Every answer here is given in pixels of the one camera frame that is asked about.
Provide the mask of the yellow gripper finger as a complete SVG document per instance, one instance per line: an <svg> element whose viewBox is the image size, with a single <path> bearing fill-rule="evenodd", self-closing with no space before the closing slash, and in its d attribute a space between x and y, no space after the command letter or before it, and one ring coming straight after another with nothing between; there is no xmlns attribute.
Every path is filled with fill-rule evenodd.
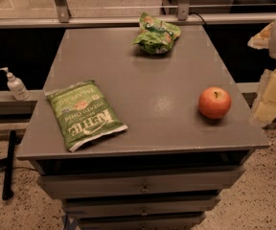
<svg viewBox="0 0 276 230"><path fill-rule="evenodd" d="M276 69L265 69L251 108L251 123L266 127L276 119Z"/></svg>
<svg viewBox="0 0 276 230"><path fill-rule="evenodd" d="M269 47L269 38L273 25L273 22L266 25L259 33L249 39L247 45L257 50L267 49Z"/></svg>

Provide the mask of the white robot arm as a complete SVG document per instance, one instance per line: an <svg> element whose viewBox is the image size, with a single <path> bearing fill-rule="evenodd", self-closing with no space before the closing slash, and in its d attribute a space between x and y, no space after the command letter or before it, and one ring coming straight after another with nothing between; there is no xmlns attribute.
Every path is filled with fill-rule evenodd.
<svg viewBox="0 0 276 230"><path fill-rule="evenodd" d="M251 37L247 45L254 49L267 49L276 59L276 18L259 33ZM257 90L257 98L251 109L251 122L266 127L276 119L276 69L264 70Z"/></svg>

